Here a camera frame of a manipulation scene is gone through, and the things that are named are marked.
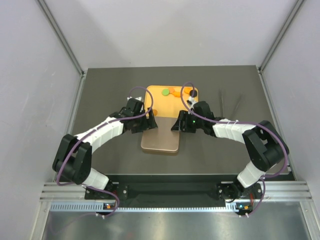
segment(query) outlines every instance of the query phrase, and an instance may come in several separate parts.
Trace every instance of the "yellow tray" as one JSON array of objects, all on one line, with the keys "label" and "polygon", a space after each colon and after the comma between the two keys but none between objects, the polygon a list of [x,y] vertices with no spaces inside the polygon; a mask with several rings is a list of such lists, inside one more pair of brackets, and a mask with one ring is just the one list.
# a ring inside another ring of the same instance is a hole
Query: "yellow tray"
[{"label": "yellow tray", "polygon": [[[183,105],[181,98],[176,97],[172,95],[171,93],[168,96],[163,96],[162,91],[164,89],[168,88],[174,88],[175,92],[181,91],[181,86],[158,86],[158,85],[151,85],[148,86],[147,89],[151,92],[153,96],[153,110],[157,110],[157,117],[168,117],[168,118],[177,118],[179,115],[180,110],[187,110],[185,106]],[[194,98],[197,102],[199,97],[199,91],[197,88],[195,88],[197,91],[197,96]],[[187,102],[189,98],[189,94],[183,92],[183,99],[185,102]],[[147,108],[151,106],[151,98],[149,94],[145,93],[144,98],[144,108],[147,111]]]}]

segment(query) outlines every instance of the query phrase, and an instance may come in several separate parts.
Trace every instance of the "wall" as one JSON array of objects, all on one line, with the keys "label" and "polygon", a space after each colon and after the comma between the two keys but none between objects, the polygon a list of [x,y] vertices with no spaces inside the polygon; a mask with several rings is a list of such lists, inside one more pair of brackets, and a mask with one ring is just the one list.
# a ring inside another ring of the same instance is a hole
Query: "wall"
[{"label": "wall", "polygon": [[300,179],[320,212],[320,2],[305,1],[264,76]]},{"label": "wall", "polygon": [[295,0],[46,0],[83,69],[257,65]]},{"label": "wall", "polygon": [[0,235],[25,240],[79,74],[35,0],[0,2]]}]

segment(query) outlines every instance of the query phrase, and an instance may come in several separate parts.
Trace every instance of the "green circle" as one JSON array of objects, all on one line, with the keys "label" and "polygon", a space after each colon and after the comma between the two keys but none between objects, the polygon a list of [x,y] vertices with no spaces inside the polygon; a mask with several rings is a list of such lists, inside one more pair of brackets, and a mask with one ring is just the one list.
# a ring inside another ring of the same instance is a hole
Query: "green circle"
[{"label": "green circle", "polygon": [[162,90],[162,95],[163,96],[168,96],[170,94],[170,90],[168,88],[165,88]]}]

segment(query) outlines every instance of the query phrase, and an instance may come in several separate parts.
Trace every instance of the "robotic arm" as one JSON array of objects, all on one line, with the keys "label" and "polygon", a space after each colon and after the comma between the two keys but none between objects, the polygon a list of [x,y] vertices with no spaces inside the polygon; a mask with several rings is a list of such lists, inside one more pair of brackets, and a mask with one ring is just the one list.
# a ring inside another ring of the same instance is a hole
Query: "robotic arm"
[{"label": "robotic arm", "polygon": [[[190,97],[187,103],[192,106],[196,114],[202,117],[219,122],[231,122],[223,117],[215,117],[205,101],[194,103],[193,98]],[[274,133],[289,154],[287,145],[272,124],[266,120],[259,124]],[[185,133],[195,133],[197,129],[202,129],[205,134],[215,138],[227,138],[245,144],[250,162],[233,181],[239,197],[284,158],[279,143],[268,132],[252,124],[213,123],[181,110],[176,123],[171,128],[172,131]]]},{"label": "robotic arm", "polygon": [[81,142],[75,149],[74,153],[76,155],[70,157],[63,169],[62,176],[76,184],[85,184],[109,191],[113,186],[109,178],[91,168],[92,154],[107,141],[126,131],[131,131],[134,134],[157,128],[152,109],[148,113],[148,118],[143,116],[135,119],[113,121],[115,119],[135,117],[143,113],[145,113],[145,108],[142,98],[129,98],[126,107],[123,107],[119,112],[114,112],[97,126],[75,136],[71,134],[65,135],[59,145],[52,169],[58,173],[73,146],[84,136],[94,131],[85,138],[85,142]]}]

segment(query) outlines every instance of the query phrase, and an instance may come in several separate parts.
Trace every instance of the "gray floor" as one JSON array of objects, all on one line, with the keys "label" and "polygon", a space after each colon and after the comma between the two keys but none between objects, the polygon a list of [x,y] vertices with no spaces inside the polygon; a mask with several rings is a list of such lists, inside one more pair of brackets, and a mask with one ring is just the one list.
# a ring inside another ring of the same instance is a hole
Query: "gray floor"
[{"label": "gray floor", "polygon": [[[51,212],[56,232],[83,213]],[[310,240],[299,203],[263,203],[250,218],[235,213],[117,213],[85,216],[42,240]]]},{"label": "gray floor", "polygon": [[[272,116],[255,66],[186,66],[89,69],[84,83],[73,134],[86,131],[126,105],[135,86],[182,86],[192,81],[199,100],[209,103],[215,116],[230,118],[242,96],[234,119],[260,122]],[[137,90],[133,97],[144,96]],[[104,174],[238,174],[249,162],[246,147],[228,139],[181,133],[176,156],[144,153],[141,133],[127,132],[112,139],[92,156],[92,167]],[[278,171],[283,163],[270,170]]]}]

